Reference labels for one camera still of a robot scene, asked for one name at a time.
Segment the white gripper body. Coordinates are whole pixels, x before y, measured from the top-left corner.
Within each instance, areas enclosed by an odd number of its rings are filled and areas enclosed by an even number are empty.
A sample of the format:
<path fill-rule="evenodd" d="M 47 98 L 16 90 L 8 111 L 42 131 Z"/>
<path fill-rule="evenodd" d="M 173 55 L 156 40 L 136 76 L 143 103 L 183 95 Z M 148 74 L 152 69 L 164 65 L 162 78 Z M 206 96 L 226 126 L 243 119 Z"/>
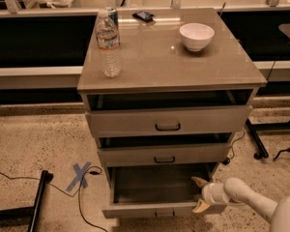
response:
<path fill-rule="evenodd" d="M 202 189 L 203 199 L 210 205 L 228 205 L 231 198 L 226 194 L 223 183 L 210 183 Z"/>

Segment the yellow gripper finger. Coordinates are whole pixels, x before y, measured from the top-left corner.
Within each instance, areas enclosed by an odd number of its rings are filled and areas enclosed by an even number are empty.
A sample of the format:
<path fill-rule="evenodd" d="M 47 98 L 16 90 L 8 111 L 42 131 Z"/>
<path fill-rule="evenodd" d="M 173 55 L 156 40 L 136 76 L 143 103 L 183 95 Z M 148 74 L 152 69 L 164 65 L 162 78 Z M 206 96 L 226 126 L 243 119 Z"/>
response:
<path fill-rule="evenodd" d="M 209 184 L 208 181 L 200 178 L 200 177 L 192 177 L 191 178 L 195 183 L 196 185 L 200 188 L 200 189 L 203 189 L 206 185 Z"/>
<path fill-rule="evenodd" d="M 192 209 L 195 214 L 200 214 L 210 208 L 210 204 L 208 204 L 203 199 L 199 199 L 197 205 Z"/>

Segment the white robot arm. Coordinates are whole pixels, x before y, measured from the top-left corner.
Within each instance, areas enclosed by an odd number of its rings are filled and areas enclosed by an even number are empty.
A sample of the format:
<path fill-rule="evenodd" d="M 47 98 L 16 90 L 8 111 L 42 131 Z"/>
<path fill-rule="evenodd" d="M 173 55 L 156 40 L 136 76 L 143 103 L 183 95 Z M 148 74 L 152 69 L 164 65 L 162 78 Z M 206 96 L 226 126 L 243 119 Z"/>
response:
<path fill-rule="evenodd" d="M 191 179 L 201 189 L 194 213 L 202 213 L 214 205 L 248 205 L 270 224 L 270 232 L 290 232 L 290 195 L 275 202 L 239 178 L 228 178 L 224 183 L 208 182 L 200 177 Z"/>

